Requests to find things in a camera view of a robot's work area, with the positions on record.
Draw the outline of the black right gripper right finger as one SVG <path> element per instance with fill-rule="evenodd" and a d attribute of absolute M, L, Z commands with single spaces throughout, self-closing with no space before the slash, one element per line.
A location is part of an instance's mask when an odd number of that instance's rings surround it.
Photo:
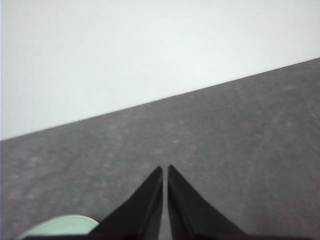
<path fill-rule="evenodd" d="M 168 167 L 167 204 L 174 240 L 222 240 L 247 236 L 211 206 L 173 165 Z"/>

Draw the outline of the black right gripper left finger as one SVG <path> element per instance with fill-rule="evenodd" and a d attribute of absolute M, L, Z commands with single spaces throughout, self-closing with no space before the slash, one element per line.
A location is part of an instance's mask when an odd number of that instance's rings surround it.
<path fill-rule="evenodd" d="M 88 235 L 93 240 L 157 240 L 163 210 L 163 169 L 158 166 L 121 206 Z"/>

